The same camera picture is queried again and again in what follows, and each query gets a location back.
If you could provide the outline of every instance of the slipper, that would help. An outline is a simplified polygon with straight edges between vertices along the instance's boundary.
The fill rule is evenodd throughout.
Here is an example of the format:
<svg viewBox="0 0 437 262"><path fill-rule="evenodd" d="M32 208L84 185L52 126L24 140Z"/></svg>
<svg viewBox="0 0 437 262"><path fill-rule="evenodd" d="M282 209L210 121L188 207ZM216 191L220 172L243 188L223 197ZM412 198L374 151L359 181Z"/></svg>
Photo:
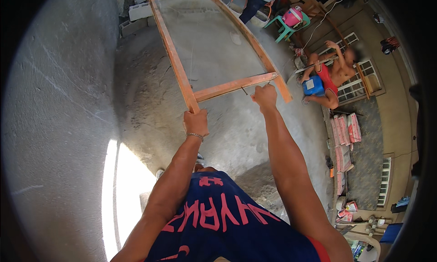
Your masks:
<svg viewBox="0 0 437 262"><path fill-rule="evenodd" d="M205 167L205 159L202 157L202 155L200 155L200 153L197 153L197 160L196 163L202 165L203 167Z"/></svg>
<svg viewBox="0 0 437 262"><path fill-rule="evenodd" d="M325 161L326 161L326 167L328 167L328 169L332 169L333 164L331 158L329 156L325 156Z"/></svg>
<svg viewBox="0 0 437 262"><path fill-rule="evenodd" d="M164 171L164 169L160 169L156 172L156 180L158 180L162 176L162 174L164 174Z"/></svg>
<svg viewBox="0 0 437 262"><path fill-rule="evenodd" d="M297 84L298 87L301 87L302 83L299 83L299 81L300 81L300 77L296 79L296 84Z"/></svg>

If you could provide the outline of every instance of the sunlight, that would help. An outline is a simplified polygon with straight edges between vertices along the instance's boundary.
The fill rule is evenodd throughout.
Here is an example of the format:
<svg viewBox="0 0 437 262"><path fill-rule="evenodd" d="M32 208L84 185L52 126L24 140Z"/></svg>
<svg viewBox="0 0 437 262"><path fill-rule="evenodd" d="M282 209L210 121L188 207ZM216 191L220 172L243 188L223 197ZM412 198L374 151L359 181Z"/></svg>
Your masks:
<svg viewBox="0 0 437 262"><path fill-rule="evenodd" d="M117 157L117 141L110 139L106 150L102 182L102 232L106 259L111 260L117 254L117 241L114 227L114 172Z"/></svg>
<svg viewBox="0 0 437 262"><path fill-rule="evenodd" d="M156 177L123 143L117 164L117 224L121 246L141 217L140 194L150 193Z"/></svg>
<svg viewBox="0 0 437 262"><path fill-rule="evenodd" d="M117 168L116 158L117 141L111 139L106 151L102 182L102 230L108 261L119 251L116 231L118 231L120 245L123 246L142 214L140 194L150 193L156 182L155 176L125 144L120 144Z"/></svg>

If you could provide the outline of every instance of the navy blue tank top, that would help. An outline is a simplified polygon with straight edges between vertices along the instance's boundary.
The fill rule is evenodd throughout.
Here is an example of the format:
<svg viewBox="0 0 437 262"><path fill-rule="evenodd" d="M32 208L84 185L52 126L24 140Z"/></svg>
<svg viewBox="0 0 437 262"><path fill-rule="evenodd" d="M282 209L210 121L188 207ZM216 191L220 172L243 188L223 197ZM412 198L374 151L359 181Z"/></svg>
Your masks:
<svg viewBox="0 0 437 262"><path fill-rule="evenodd" d="M320 261L309 238L258 205L225 172L193 173L185 201L145 261L212 262L218 257Z"/></svg>

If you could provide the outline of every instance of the pink rice cooker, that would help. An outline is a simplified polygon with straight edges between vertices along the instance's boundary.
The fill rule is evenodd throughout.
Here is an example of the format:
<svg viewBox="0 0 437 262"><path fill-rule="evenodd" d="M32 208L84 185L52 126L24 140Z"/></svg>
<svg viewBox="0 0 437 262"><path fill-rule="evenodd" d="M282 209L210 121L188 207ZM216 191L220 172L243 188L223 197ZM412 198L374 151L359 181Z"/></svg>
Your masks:
<svg viewBox="0 0 437 262"><path fill-rule="evenodd" d="M302 8L299 6L296 6L295 8L290 8L286 11L284 16L282 16L282 21L289 26L292 27L300 22L303 21L302 16Z"/></svg>

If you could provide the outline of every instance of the blue jerry can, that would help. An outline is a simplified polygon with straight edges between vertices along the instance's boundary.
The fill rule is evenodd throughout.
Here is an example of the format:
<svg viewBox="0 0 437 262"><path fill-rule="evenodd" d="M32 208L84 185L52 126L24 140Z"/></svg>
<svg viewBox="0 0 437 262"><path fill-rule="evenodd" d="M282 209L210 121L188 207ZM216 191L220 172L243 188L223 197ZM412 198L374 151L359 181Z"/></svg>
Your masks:
<svg viewBox="0 0 437 262"><path fill-rule="evenodd" d="M322 79L320 79L319 75L311 76L309 80L302 83L303 86L303 94L306 96L310 96L315 94L316 96L324 96L325 89L323 88Z"/></svg>

